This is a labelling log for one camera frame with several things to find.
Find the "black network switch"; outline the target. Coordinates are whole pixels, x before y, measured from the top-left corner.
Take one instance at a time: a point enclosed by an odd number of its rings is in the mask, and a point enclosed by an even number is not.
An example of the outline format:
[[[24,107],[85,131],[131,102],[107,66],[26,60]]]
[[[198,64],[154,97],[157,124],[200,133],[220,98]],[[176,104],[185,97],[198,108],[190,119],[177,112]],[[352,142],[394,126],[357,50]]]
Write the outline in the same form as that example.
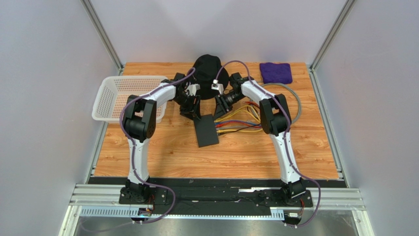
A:
[[[218,133],[213,120],[213,115],[201,116],[201,119],[194,118],[194,129],[199,148],[219,144]]]

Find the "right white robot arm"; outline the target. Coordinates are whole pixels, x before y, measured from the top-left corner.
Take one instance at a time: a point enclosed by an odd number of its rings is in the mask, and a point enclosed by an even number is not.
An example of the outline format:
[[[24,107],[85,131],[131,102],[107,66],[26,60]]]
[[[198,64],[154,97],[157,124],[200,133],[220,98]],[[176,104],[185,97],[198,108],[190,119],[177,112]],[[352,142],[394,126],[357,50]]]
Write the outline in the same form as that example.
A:
[[[284,95],[275,95],[257,84],[252,78],[234,73],[229,77],[232,90],[215,97],[214,119],[220,118],[233,109],[233,104],[248,97],[259,103],[262,130],[268,134],[275,148],[281,169],[280,199],[286,205],[297,203],[306,192],[301,175],[296,171],[289,128],[290,113]]]

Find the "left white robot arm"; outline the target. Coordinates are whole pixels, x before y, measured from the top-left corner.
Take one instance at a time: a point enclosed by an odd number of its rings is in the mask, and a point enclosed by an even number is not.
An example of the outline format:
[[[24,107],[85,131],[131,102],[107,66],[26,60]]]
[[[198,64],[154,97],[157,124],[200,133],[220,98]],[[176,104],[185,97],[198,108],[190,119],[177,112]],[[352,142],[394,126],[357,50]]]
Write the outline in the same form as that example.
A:
[[[200,120],[199,84],[193,84],[195,68],[186,75],[177,74],[174,79],[163,80],[152,91],[129,96],[120,113],[120,127],[130,141],[130,171],[125,187],[121,190],[124,199],[145,203],[150,199],[151,183],[148,182],[148,149],[156,129],[157,107],[175,101],[182,116]]]

